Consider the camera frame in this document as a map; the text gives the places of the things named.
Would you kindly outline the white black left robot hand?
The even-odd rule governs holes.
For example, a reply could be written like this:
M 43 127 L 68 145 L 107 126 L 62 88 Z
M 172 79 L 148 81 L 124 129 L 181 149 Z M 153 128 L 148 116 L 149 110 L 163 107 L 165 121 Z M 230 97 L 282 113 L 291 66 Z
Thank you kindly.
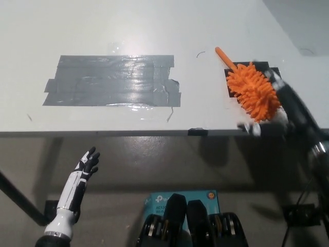
M 100 153 L 92 147 L 70 173 L 56 207 L 56 216 L 45 228 L 46 236 L 72 240 L 72 229 L 79 220 L 87 182 L 98 171 L 99 156 Z

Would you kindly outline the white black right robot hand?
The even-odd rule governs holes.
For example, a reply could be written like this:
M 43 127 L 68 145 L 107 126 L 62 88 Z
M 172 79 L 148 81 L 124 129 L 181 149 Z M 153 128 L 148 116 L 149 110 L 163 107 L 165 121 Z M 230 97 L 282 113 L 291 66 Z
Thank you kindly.
M 294 89 L 271 69 L 265 72 L 265 76 L 276 92 L 287 116 L 287 122 L 240 123 L 237 127 L 256 137 L 295 134 L 305 142 L 315 156 L 328 153 L 328 136 L 319 128 Z

